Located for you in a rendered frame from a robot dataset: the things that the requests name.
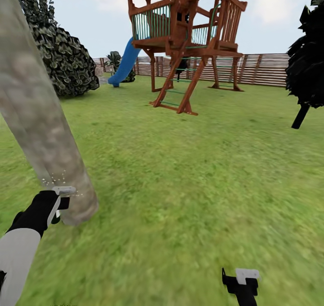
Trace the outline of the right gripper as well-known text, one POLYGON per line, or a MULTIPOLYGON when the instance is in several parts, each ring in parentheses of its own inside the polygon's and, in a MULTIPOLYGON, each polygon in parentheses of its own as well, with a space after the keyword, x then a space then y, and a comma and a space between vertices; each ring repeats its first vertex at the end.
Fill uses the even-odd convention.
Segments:
POLYGON ((238 284, 236 277, 228 277, 224 274, 224 268, 222 268, 222 281, 224 285, 227 285, 229 293, 236 294, 237 299, 243 294, 248 294, 254 298, 258 296, 257 282, 255 279, 246 279, 246 285, 238 284))

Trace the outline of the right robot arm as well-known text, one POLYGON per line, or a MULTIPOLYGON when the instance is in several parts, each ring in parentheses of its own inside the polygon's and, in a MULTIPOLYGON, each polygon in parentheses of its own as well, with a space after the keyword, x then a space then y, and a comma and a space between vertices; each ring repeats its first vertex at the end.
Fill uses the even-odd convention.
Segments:
POLYGON ((240 306, 257 306, 254 296, 258 296, 256 279, 261 277, 257 269, 236 269, 236 277, 228 277, 222 268, 222 281, 229 293, 236 294, 240 306))

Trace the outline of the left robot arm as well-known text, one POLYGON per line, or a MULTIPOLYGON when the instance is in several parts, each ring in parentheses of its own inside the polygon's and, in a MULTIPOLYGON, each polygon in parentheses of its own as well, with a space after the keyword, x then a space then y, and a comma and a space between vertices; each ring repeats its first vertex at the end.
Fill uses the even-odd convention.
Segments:
POLYGON ((36 249, 56 210, 69 208, 73 186, 39 191, 25 212, 20 211, 0 238, 0 306, 16 306, 36 254, 36 249))

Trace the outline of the pesticide atomizer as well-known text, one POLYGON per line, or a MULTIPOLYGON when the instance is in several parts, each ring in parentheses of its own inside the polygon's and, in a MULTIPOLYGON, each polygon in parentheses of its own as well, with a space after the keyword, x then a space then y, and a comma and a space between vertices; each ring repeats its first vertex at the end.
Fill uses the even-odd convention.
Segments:
POLYGON ((54 214, 54 217, 50 223, 57 224, 59 220, 60 220, 60 210, 56 210, 56 213, 54 214))

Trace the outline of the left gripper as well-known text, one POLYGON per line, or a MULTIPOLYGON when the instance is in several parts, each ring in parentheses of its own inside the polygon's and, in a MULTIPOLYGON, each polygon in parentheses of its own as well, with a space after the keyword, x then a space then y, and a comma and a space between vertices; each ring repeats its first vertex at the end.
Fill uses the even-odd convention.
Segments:
POLYGON ((68 209, 69 208, 69 202, 70 202, 70 198, 68 198, 68 197, 61 198, 61 202, 60 202, 60 205, 57 208, 57 210, 68 209))

